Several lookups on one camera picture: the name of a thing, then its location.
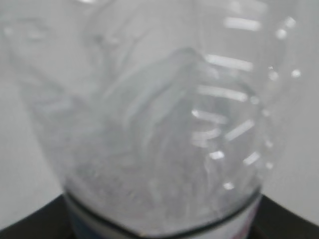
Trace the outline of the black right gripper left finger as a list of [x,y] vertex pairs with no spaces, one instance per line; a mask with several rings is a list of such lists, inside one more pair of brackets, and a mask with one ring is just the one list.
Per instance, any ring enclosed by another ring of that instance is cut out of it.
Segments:
[[73,239],[63,196],[0,231],[2,239]]

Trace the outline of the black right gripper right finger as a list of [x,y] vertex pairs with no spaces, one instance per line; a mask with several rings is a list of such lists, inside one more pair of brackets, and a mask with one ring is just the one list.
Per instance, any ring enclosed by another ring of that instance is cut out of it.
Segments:
[[249,239],[319,239],[319,227],[263,195]]

